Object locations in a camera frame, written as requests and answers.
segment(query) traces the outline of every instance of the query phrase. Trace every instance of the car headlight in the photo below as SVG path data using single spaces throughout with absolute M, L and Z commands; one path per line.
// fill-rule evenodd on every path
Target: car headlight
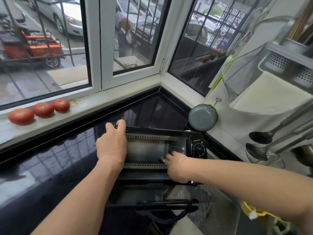
M 69 17 L 69 16 L 65 16 L 65 18 L 66 18 L 67 22 L 70 23 L 70 24 L 83 26 L 82 22 L 77 20 L 77 19 L 74 19 L 74 18 Z

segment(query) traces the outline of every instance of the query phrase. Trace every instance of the forearm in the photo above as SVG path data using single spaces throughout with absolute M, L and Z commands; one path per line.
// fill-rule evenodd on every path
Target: forearm
M 313 180 L 309 177 L 244 162 L 191 158 L 188 163 L 188 180 L 214 185 L 287 220 L 312 212 Z
M 119 171 L 98 161 L 86 176 L 33 231 L 35 234 L 98 234 L 104 207 Z

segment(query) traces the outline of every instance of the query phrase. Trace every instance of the toaster oven knob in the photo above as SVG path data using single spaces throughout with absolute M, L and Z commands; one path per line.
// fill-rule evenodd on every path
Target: toaster oven knob
M 198 154 L 199 157 L 201 157 L 205 154 L 205 147 L 200 143 L 198 143 L 194 146 L 194 150 Z

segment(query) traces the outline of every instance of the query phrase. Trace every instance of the toaster oven handle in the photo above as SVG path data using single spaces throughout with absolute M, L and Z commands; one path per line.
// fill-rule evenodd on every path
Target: toaster oven handle
M 185 209 L 179 215 L 175 216 L 174 218 L 170 219 L 162 219 L 154 215 L 153 211 L 171 211 L 171 210 L 178 210 L 178 209 Z M 187 213 L 195 212 L 199 209 L 198 206 L 192 205 L 192 203 L 188 202 L 187 205 L 167 205 L 166 208 L 164 206 L 158 206 L 157 203 L 151 208 L 151 206 L 144 206 L 142 208 L 136 209 L 137 214 L 141 216 L 148 216 L 152 221 L 160 223 L 160 224 L 172 224 L 181 220 L 183 217 L 186 216 Z

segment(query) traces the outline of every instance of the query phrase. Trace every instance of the hand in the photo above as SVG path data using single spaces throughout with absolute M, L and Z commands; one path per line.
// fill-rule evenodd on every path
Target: hand
M 187 183 L 188 157 L 182 153 L 173 151 L 173 155 L 167 154 L 165 164 L 167 165 L 167 173 L 173 181 L 179 183 Z
M 119 120 L 116 125 L 117 129 L 111 123 L 106 123 L 106 133 L 97 139 L 96 149 L 99 162 L 120 172 L 127 153 L 125 120 Z

